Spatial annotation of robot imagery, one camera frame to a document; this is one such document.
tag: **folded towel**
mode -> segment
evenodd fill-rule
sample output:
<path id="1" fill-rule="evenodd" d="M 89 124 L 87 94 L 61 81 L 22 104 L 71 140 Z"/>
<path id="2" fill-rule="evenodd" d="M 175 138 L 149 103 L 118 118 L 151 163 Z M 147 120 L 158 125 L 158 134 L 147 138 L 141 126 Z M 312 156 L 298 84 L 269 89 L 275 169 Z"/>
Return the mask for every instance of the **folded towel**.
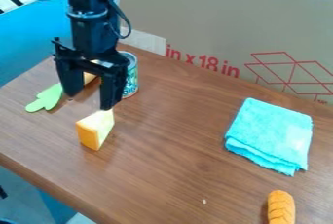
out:
<path id="1" fill-rule="evenodd" d="M 225 145 L 262 167 L 293 176 L 308 168 L 312 129 L 308 115 L 248 98 L 225 135 Z"/>

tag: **carrot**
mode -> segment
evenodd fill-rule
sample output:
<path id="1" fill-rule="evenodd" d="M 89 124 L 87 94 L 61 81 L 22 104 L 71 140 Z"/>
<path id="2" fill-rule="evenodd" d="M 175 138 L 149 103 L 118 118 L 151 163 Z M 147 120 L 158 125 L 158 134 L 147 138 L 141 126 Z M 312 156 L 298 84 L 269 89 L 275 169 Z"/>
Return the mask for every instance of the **carrot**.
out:
<path id="1" fill-rule="evenodd" d="M 268 198 L 270 224 L 295 224 L 295 216 L 293 197 L 281 190 L 271 192 Z"/>

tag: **red line drawing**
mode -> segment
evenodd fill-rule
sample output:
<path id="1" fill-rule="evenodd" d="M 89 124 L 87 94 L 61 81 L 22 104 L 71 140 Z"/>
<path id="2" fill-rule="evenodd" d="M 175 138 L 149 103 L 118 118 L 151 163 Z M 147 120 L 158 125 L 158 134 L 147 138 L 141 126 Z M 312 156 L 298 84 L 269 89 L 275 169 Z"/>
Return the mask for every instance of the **red line drawing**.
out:
<path id="1" fill-rule="evenodd" d="M 333 85 L 333 73 L 316 60 L 298 61 L 287 52 L 253 53 L 251 56 L 256 62 L 244 65 L 256 75 L 256 84 L 261 81 L 268 85 L 283 85 L 283 92 L 290 89 L 298 95 L 313 95 L 314 101 L 317 101 L 319 95 L 333 95 L 332 87 L 328 87 Z M 273 70 L 273 67 L 278 66 L 284 71 Z M 302 78 L 295 76 L 296 70 L 302 73 Z"/>

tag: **can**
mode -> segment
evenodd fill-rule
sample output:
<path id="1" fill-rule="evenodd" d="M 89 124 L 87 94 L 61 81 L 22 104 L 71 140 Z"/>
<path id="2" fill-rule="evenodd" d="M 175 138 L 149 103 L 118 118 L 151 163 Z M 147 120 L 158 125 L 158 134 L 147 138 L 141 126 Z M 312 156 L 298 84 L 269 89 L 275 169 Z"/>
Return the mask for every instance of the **can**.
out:
<path id="1" fill-rule="evenodd" d="M 128 98 L 133 96 L 138 90 L 137 57 L 134 54 L 125 51 L 119 51 L 119 53 L 129 60 L 128 78 L 123 92 L 123 98 Z"/>

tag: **green plastic object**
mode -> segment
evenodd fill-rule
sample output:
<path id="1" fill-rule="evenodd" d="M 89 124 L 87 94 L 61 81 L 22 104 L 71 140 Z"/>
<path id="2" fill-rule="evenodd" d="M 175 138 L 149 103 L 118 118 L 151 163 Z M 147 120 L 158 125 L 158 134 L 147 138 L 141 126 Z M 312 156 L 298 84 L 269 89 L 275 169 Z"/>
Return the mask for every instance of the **green plastic object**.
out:
<path id="1" fill-rule="evenodd" d="M 37 99 L 26 105 L 25 110 L 27 112 L 36 112 L 44 108 L 47 111 L 50 111 L 55 108 L 57 103 L 61 100 L 62 92 L 63 89 L 61 83 L 54 84 L 38 93 L 36 96 Z"/>

